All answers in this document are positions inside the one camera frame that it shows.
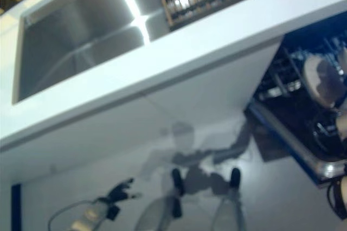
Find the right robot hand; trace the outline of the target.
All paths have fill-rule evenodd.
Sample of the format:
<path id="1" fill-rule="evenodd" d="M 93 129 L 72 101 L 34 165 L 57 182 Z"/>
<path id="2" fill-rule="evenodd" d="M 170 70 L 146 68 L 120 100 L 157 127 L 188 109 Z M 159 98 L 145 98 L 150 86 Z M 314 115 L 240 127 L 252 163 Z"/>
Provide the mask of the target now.
<path id="1" fill-rule="evenodd" d="M 345 87 L 343 96 L 337 101 L 337 108 L 339 114 L 346 113 L 346 47 L 342 47 L 342 50 L 338 54 L 338 63 L 343 72 L 342 83 Z"/>

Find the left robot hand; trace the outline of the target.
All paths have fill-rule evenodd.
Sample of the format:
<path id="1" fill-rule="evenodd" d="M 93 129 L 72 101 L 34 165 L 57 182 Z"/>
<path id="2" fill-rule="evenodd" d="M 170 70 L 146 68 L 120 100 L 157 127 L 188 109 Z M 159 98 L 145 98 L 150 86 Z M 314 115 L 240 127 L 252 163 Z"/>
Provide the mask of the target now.
<path id="1" fill-rule="evenodd" d="M 108 194 L 107 198 L 111 201 L 111 203 L 117 203 L 120 201 L 130 200 L 130 199 L 138 199 L 142 197 L 142 193 L 140 192 L 129 192 L 131 189 L 131 185 L 134 182 L 134 178 L 128 178 L 120 183 L 118 183 Z"/>

